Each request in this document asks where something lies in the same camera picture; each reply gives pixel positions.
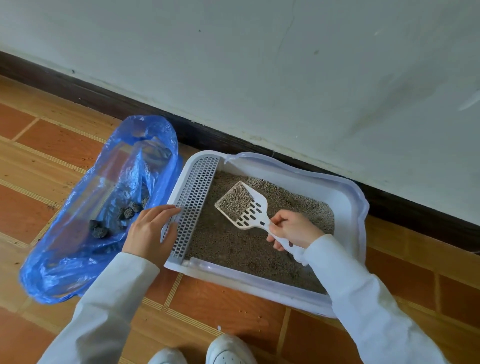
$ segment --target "wall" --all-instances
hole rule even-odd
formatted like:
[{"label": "wall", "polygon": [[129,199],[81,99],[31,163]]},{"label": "wall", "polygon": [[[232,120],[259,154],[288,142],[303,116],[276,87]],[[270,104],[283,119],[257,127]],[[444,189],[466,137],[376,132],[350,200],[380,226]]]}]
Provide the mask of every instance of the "wall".
[{"label": "wall", "polygon": [[0,0],[0,50],[480,225],[480,2],[434,3]]}]

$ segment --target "white sneaker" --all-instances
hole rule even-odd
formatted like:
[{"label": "white sneaker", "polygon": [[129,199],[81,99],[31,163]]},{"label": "white sneaker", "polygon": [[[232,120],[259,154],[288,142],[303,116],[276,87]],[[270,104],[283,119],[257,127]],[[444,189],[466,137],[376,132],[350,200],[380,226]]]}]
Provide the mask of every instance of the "white sneaker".
[{"label": "white sneaker", "polygon": [[148,364],[188,364],[180,350],[165,348],[156,353]]},{"label": "white sneaker", "polygon": [[208,347],[206,364],[257,364],[257,361],[242,340],[222,335]]}]

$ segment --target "blue plastic bag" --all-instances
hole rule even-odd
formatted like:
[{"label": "blue plastic bag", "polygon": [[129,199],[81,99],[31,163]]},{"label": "blue plastic bag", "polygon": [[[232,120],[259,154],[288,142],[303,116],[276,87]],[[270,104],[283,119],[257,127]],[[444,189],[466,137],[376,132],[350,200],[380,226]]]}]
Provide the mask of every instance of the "blue plastic bag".
[{"label": "blue plastic bag", "polygon": [[[117,253],[127,228],[119,220],[130,202],[163,205],[181,173],[177,135],[160,116],[131,116],[115,130],[95,165],[73,189],[58,217],[20,270],[26,292],[40,303],[82,296]],[[109,229],[95,239],[89,221]]]}]

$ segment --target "dark brown baseboard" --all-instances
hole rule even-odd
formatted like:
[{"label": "dark brown baseboard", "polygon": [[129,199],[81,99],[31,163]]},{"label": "dark brown baseboard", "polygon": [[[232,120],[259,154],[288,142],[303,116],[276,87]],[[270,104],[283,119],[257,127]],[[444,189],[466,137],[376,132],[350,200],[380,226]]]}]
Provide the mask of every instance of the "dark brown baseboard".
[{"label": "dark brown baseboard", "polygon": [[[181,143],[200,150],[211,149],[230,154],[246,151],[261,153],[297,168],[332,174],[311,164],[4,52],[0,52],[0,74],[121,120],[130,115],[164,116],[172,123]],[[363,183],[356,183],[370,203],[371,215],[461,249],[480,252],[480,226]]]}]

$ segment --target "white sleeve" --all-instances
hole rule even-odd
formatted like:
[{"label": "white sleeve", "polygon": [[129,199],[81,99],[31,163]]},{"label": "white sleeve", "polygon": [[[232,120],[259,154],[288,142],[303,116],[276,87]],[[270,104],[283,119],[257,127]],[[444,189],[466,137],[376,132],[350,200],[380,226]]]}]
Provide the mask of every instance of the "white sleeve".
[{"label": "white sleeve", "polygon": [[72,321],[38,364],[117,364],[130,322],[158,273],[158,267],[148,260],[117,254],[78,302]]},{"label": "white sleeve", "polygon": [[435,343],[397,306],[387,287],[330,234],[305,257],[365,364],[445,364]]}]

